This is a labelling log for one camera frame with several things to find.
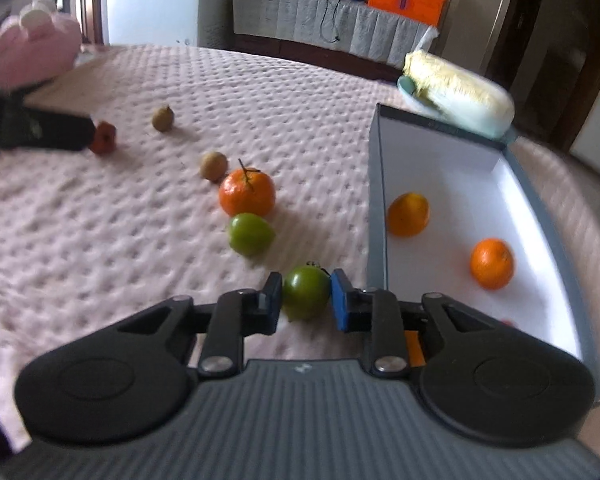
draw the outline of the small brown fruit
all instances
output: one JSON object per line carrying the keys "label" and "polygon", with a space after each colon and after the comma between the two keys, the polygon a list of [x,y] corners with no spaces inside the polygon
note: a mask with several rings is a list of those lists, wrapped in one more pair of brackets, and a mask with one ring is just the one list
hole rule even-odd
{"label": "small brown fruit", "polygon": [[220,152],[209,152],[200,161],[200,175],[211,182],[217,182],[229,169],[229,161]]}
{"label": "small brown fruit", "polygon": [[173,110],[169,106],[162,106],[154,112],[151,124],[159,132],[168,132],[173,126]]}
{"label": "small brown fruit", "polygon": [[116,127],[107,121],[99,122],[89,149],[96,155],[107,155],[107,153],[114,152],[116,150]]}

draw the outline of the doorway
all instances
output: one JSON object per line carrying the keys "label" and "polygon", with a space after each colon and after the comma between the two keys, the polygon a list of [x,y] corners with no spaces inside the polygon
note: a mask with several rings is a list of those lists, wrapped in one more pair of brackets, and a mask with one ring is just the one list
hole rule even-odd
{"label": "doorway", "polygon": [[515,0],[487,76],[516,102],[514,126],[568,151],[600,91],[600,0]]}

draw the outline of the black cable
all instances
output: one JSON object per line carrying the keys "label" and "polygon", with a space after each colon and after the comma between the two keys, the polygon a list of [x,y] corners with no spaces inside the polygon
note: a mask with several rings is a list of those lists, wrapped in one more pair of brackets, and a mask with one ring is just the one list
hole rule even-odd
{"label": "black cable", "polygon": [[335,7],[333,7],[333,16],[331,17],[331,25],[333,27],[333,30],[335,30],[336,34],[335,34],[334,39],[329,41],[322,34],[322,26],[324,25],[324,19],[327,16],[327,9],[329,8],[329,0],[324,0],[324,14],[322,15],[322,19],[320,20],[320,38],[325,43],[336,43],[337,41],[340,41],[340,38],[338,36],[338,29],[336,28],[336,12],[338,10],[338,5],[340,4],[340,1],[341,0],[338,0]]}

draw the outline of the bed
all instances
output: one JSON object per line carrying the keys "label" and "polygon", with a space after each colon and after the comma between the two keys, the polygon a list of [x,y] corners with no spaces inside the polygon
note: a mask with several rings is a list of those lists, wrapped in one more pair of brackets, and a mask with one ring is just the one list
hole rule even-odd
{"label": "bed", "polygon": [[[158,46],[114,48],[32,94],[28,104],[115,124],[118,150],[0,155],[0,423],[14,447],[28,442],[14,380],[52,348],[173,294],[215,301],[308,260],[363,286],[366,142],[377,102],[403,106],[392,86],[330,70]],[[150,117],[165,103],[176,127],[161,134]],[[525,139],[513,149],[573,260],[600,350],[600,228],[560,158]],[[272,176],[277,237],[264,256],[229,249],[218,188],[198,174],[209,150]],[[246,341],[247,358],[359,350],[328,315],[282,319],[275,336]],[[600,455],[600,407],[580,437]]]}

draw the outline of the orange piece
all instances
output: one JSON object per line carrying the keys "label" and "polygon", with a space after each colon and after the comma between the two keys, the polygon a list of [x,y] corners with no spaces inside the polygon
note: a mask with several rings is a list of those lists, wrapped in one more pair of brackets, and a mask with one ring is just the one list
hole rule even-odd
{"label": "orange piece", "polygon": [[269,175],[243,166],[222,181],[218,199],[224,212],[231,217],[240,213],[265,216],[276,203],[276,189]]}
{"label": "orange piece", "polygon": [[394,236],[415,236],[429,223],[429,202],[417,193],[400,195],[389,206],[386,228]]}
{"label": "orange piece", "polygon": [[426,361],[420,346],[420,337],[417,330],[405,330],[404,338],[407,340],[407,351],[409,352],[409,366],[415,368],[424,366]]}
{"label": "orange piece", "polygon": [[96,126],[93,141],[89,149],[96,155],[107,155],[116,149],[116,127],[107,121],[101,121]]}
{"label": "orange piece", "polygon": [[478,242],[471,254],[471,274],[482,288],[496,290],[513,278],[514,259],[509,246],[497,238]]}

